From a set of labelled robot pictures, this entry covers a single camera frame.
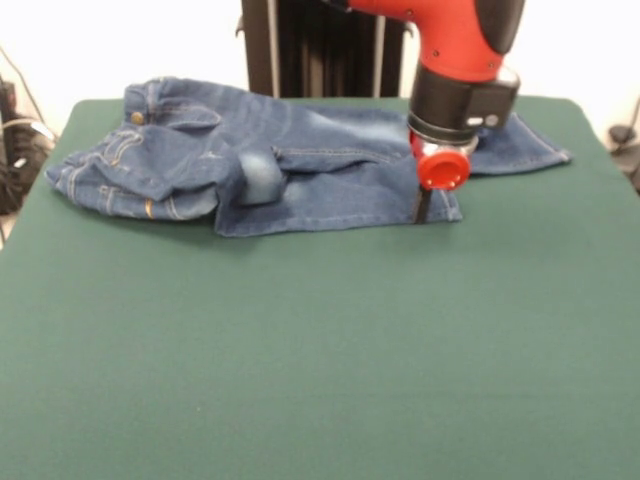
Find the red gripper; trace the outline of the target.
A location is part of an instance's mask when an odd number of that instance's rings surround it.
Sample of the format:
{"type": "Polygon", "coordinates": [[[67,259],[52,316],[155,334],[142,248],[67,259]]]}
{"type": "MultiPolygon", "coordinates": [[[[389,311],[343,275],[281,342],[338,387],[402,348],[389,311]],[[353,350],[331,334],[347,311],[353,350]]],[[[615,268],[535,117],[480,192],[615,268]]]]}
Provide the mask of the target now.
{"type": "Polygon", "coordinates": [[[473,138],[462,145],[431,142],[409,130],[410,150],[416,164],[418,194],[413,223],[424,224],[428,216],[428,191],[452,191],[463,185],[471,175],[471,155],[479,141],[473,138]]]}

